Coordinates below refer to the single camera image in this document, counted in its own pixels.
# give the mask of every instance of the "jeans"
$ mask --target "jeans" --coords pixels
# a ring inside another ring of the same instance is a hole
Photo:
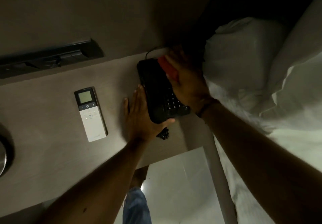
[[[130,189],[127,193],[123,208],[123,224],[151,224],[147,199],[138,187]]]

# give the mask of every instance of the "black telephone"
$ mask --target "black telephone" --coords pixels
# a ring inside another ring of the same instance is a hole
[[[137,69],[145,88],[151,121],[159,124],[169,118],[190,114],[190,107],[177,99],[157,59],[141,60]]]

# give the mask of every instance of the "remote display screen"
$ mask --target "remote display screen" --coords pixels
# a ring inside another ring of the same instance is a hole
[[[78,94],[78,96],[81,104],[92,101],[92,96],[90,91],[81,92]]]

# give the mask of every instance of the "white floor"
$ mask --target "white floor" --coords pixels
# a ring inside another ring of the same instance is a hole
[[[150,165],[141,189],[153,224],[224,224],[203,148]]]

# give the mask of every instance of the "wristband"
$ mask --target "wristband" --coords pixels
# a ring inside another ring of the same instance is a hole
[[[206,102],[202,108],[199,110],[198,113],[196,113],[196,115],[201,118],[202,117],[202,114],[203,112],[212,104],[217,104],[219,103],[220,104],[220,101],[218,99],[214,99],[214,98],[211,98],[208,102]]]

